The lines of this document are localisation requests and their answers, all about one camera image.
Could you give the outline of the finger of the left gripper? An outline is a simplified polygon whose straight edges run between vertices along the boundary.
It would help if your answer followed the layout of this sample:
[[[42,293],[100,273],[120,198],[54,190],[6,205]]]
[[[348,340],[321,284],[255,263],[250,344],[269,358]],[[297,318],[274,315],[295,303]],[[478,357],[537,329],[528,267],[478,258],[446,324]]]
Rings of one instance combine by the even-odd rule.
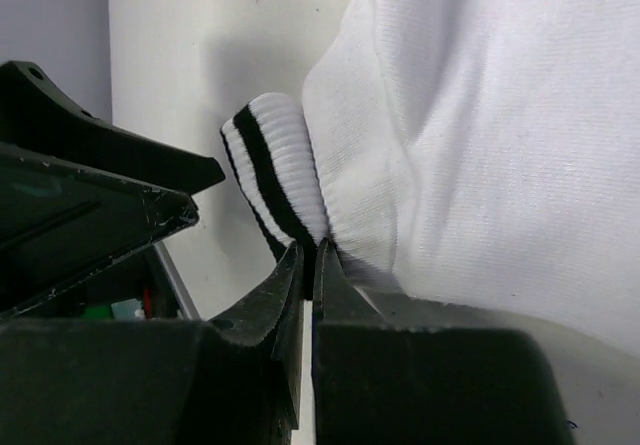
[[[1,317],[26,315],[195,225],[179,191],[1,146]]]
[[[94,117],[32,62],[1,65],[1,140],[189,195],[225,179],[212,157],[152,141]]]

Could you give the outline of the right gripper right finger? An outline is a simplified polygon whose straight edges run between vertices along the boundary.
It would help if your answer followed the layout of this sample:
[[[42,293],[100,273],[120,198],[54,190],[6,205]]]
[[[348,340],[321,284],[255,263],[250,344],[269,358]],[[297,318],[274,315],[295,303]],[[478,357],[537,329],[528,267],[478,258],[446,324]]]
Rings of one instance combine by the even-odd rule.
[[[312,314],[320,444],[569,444],[552,369],[513,329],[387,322],[319,246]]]

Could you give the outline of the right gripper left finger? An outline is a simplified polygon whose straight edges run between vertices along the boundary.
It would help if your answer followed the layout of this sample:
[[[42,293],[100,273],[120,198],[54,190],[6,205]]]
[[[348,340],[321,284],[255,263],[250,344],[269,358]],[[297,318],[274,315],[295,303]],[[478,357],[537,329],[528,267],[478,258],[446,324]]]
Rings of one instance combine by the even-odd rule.
[[[1,327],[5,444],[287,444],[299,424],[303,262],[209,321]]]

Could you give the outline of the white sock with black stripes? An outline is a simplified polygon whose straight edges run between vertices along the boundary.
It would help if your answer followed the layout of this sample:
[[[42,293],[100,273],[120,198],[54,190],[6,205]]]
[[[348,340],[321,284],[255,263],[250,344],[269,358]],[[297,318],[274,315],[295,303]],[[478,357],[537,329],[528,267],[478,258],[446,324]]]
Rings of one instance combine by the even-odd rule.
[[[221,129],[269,246],[639,352],[639,0],[351,0]]]

